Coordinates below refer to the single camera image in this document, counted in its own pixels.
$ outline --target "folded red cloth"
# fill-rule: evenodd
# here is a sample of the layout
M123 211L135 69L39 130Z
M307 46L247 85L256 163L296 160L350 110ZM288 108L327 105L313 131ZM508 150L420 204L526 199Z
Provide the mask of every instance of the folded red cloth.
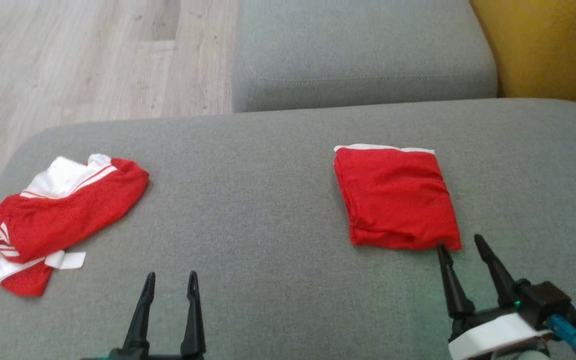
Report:
M69 257L63 250L124 216L148 178L134 161L100 153L87 164L57 157L24 191L0 203L0 285L19 296L41 296L54 268L83 264L85 253Z
M334 148L350 241L388 249L461 250L450 194L432 150L354 144Z

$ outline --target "yellow cushion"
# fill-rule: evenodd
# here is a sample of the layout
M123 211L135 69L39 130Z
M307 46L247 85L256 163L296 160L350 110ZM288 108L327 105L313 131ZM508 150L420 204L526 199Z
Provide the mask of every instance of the yellow cushion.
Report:
M471 0L499 96L576 101L576 0Z

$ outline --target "blue cable connector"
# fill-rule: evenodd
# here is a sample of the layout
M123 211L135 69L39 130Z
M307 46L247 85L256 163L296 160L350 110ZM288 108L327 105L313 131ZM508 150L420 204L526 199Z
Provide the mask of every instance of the blue cable connector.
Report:
M552 315L547 321L548 328L558 338L567 342L576 354L576 328L560 315Z

